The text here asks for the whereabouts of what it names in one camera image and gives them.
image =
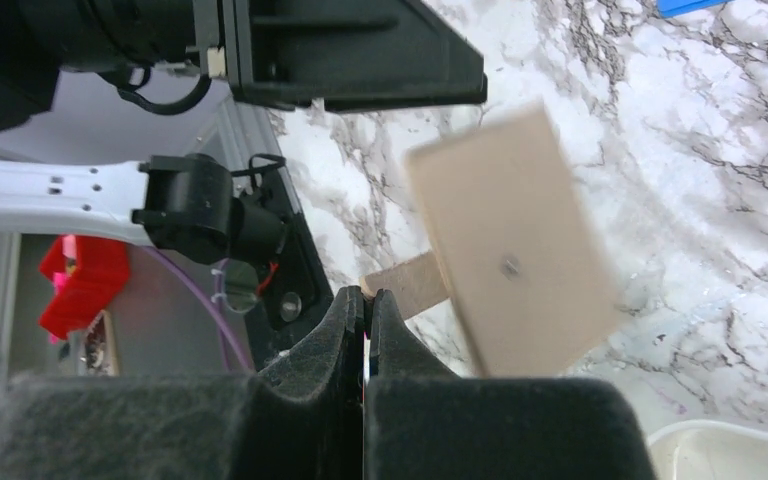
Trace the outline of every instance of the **blue plastic item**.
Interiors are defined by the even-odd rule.
[[[661,12],[661,16],[664,18],[669,18],[712,5],[726,3],[727,1],[729,0],[658,0],[658,11]]]

